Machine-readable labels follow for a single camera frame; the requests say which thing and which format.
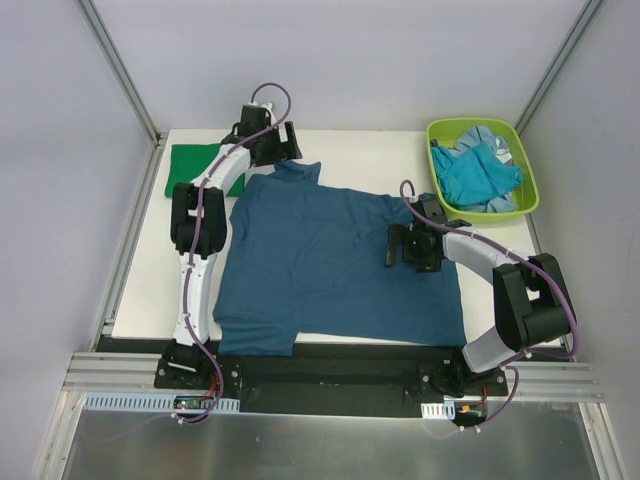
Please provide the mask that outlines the dark blue t shirt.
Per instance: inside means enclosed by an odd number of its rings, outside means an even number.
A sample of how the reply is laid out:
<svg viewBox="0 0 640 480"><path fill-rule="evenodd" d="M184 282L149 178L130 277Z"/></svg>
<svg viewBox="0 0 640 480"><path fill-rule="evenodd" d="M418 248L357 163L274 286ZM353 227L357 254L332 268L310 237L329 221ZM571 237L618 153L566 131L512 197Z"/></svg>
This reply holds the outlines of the dark blue t shirt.
<svg viewBox="0 0 640 480"><path fill-rule="evenodd" d="M236 201L213 310L224 354L288 356L300 334L465 343L458 274L387 266L403 201L319 184L319 164L252 176Z"/></svg>

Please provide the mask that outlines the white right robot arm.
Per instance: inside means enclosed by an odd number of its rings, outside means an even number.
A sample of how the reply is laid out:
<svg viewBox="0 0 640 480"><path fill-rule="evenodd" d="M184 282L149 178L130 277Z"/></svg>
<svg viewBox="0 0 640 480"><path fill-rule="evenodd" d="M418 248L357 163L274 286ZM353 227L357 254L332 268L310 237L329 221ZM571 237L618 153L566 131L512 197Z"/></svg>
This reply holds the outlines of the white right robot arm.
<svg viewBox="0 0 640 480"><path fill-rule="evenodd" d="M436 273L446 260L492 286L494 326L434 370L430 384L439 393L454 398L473 394L496 370L575 326L566 284L552 255L525 257L463 221L439 225L415 220L388 228L387 267L402 261L419 273Z"/></svg>

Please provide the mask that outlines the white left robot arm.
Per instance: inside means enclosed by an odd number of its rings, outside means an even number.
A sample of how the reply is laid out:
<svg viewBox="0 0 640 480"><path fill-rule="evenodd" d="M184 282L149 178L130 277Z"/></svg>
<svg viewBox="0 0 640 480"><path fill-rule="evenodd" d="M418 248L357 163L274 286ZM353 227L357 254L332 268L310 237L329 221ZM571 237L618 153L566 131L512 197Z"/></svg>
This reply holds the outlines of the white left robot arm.
<svg viewBox="0 0 640 480"><path fill-rule="evenodd" d="M173 337L158 364L157 387L219 385L221 375L206 342L214 265L228 236L226 195L250 168L300 157L293 123L276 120L271 104L251 102L202 173L174 186L170 239L179 254L180 297Z"/></svg>

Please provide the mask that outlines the folded green t shirt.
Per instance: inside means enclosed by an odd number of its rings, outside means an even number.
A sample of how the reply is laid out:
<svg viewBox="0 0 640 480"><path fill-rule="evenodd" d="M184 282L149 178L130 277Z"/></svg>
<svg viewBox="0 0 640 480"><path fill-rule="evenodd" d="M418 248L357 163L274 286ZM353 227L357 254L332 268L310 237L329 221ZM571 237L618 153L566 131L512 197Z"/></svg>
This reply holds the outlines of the folded green t shirt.
<svg viewBox="0 0 640 480"><path fill-rule="evenodd" d="M221 145L214 144L174 144L171 148L169 176L164 196L171 199L175 185L193 183L199 186L199 177L207 173L209 165L218 156Z"/></svg>

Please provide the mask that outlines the teal t shirt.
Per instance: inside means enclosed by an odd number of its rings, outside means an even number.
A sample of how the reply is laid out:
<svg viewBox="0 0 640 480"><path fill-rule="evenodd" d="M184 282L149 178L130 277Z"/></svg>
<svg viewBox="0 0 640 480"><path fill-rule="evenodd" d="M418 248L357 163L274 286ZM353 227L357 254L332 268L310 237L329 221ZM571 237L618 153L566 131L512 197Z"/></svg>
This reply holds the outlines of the teal t shirt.
<svg viewBox="0 0 640 480"><path fill-rule="evenodd" d="M512 191L521 186L517 166L502 163L486 144L454 155L443 146L431 148L437 183L445 202L459 210L507 213L517 209Z"/></svg>

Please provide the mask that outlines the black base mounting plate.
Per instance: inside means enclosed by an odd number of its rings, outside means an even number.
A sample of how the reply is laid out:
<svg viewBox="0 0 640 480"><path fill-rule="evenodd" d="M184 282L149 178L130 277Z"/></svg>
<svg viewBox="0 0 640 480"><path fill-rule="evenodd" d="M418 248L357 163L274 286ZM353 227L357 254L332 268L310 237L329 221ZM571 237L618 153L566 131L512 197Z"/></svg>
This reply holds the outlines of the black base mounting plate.
<svg viewBox="0 0 640 480"><path fill-rule="evenodd" d="M236 400L243 413L413 418L424 404L455 399L483 411L508 396L511 373L473 374L455 347L301 343L290 356L220 355L169 340L103 337L100 353L154 354L153 386L175 390L177 404Z"/></svg>

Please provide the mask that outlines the left aluminium frame post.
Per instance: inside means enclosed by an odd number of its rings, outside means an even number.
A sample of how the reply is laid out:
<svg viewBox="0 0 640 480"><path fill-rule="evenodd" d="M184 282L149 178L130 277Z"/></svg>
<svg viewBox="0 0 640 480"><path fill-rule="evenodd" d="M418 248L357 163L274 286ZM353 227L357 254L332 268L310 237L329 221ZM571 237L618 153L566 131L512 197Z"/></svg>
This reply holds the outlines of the left aluminium frame post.
<svg viewBox="0 0 640 480"><path fill-rule="evenodd" d="M158 145L162 140L162 132L152 119L95 2L75 0L74 3L89 27L142 130L154 146Z"/></svg>

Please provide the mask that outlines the aluminium frame post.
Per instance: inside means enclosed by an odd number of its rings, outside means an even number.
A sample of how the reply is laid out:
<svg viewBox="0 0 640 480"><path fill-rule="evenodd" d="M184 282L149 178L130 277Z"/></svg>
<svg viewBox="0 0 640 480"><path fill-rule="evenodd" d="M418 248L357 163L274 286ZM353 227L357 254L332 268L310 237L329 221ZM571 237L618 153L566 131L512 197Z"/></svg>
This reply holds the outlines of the aluminium frame post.
<svg viewBox="0 0 640 480"><path fill-rule="evenodd" d="M515 124L515 130L519 135L524 133L534 115L542 106L563 69L567 66L572 55L605 5L605 0L588 0L584 2Z"/></svg>
<svg viewBox="0 0 640 480"><path fill-rule="evenodd" d="M162 132L152 119L95 2L75 0L74 3L89 27L142 130L154 146L158 145L162 140Z"/></svg>

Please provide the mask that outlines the right aluminium frame post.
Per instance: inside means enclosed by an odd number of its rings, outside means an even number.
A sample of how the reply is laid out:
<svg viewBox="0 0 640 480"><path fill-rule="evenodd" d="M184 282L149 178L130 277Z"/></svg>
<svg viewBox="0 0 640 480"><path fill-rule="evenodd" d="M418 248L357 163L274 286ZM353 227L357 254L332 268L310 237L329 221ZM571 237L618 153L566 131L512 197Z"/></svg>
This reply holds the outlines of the right aluminium frame post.
<svg viewBox="0 0 640 480"><path fill-rule="evenodd" d="M563 69L567 66L572 55L605 5L605 0L588 0L584 2L515 124L515 130L519 135L524 133L534 115L542 106Z"/></svg>

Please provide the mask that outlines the front aluminium frame rail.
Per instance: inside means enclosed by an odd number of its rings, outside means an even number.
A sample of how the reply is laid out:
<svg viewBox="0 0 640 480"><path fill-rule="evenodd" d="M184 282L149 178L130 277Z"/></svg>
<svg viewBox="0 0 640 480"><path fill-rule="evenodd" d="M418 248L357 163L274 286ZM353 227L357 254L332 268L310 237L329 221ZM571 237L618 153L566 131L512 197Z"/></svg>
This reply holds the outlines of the front aluminium frame rail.
<svg viewBox="0 0 640 480"><path fill-rule="evenodd" d="M76 352L64 391L159 393L154 386L158 354ZM516 362L517 401L602 403L605 395L590 364Z"/></svg>

